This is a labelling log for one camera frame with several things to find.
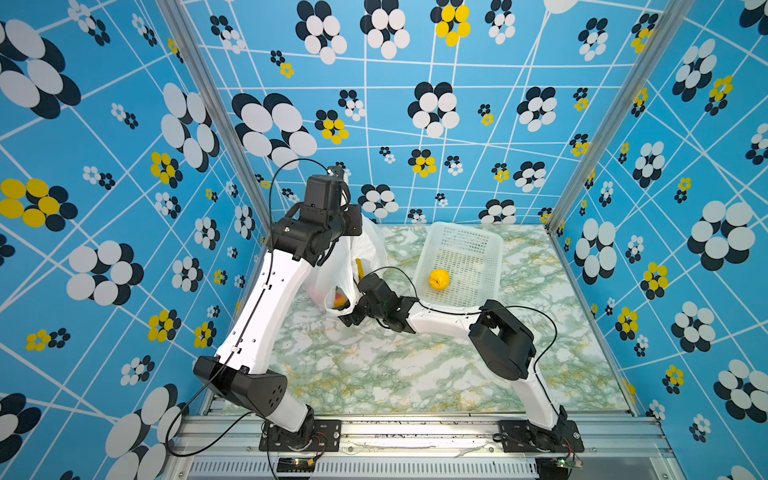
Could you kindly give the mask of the white plastic bag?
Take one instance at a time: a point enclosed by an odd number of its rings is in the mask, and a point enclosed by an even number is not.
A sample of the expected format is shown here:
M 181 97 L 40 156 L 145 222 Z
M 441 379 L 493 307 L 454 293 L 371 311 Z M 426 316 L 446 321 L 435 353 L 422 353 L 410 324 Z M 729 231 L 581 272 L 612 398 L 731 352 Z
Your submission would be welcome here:
M 370 219 L 362 218 L 362 234 L 341 237 L 330 258 L 316 266 L 303 283 L 309 297 L 321 312 L 339 317 L 352 312 L 360 298 L 356 283 L 359 281 L 355 259 L 362 260 L 365 274 L 387 264 L 384 235 L 380 226 Z M 332 308 L 335 288 L 341 288 L 352 302 L 348 309 L 337 311 Z

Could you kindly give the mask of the yellow fruit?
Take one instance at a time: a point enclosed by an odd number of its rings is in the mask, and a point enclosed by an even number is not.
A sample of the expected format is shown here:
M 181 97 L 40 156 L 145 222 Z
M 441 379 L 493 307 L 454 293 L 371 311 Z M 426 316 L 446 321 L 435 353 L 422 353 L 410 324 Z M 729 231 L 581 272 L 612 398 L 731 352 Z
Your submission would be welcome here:
M 444 291 L 451 284 L 450 273 L 445 269 L 433 270 L 428 278 L 429 287 L 436 291 Z

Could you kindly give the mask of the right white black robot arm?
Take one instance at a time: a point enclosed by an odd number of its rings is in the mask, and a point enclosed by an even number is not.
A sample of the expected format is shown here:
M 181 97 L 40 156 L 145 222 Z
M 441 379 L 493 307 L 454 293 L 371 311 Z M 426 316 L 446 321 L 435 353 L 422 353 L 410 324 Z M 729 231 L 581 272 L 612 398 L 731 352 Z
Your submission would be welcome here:
M 432 307 L 416 296 L 396 294 L 375 273 L 356 284 L 353 297 L 341 298 L 341 307 L 335 312 L 347 327 L 369 318 L 398 333 L 469 340 L 486 367 L 512 383 L 531 427 L 550 433 L 565 427 L 567 413 L 549 393 L 539 372 L 534 334 L 509 307 L 496 300 L 463 310 Z

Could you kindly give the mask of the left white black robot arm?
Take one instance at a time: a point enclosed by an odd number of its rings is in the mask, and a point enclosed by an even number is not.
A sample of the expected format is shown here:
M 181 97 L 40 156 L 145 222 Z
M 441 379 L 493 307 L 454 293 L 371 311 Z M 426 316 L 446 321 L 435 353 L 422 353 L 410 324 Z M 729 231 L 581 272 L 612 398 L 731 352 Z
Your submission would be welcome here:
M 357 267 L 351 250 L 363 222 L 349 197 L 340 167 L 309 178 L 303 201 L 271 226 L 255 286 L 231 332 L 214 355 L 201 356 L 194 365 L 206 388 L 299 443 L 311 436 L 314 413 L 288 393 L 286 377 L 270 370 L 270 358 L 300 288 L 308 288 L 328 313 L 338 291 L 346 298 L 339 313 L 354 309 Z

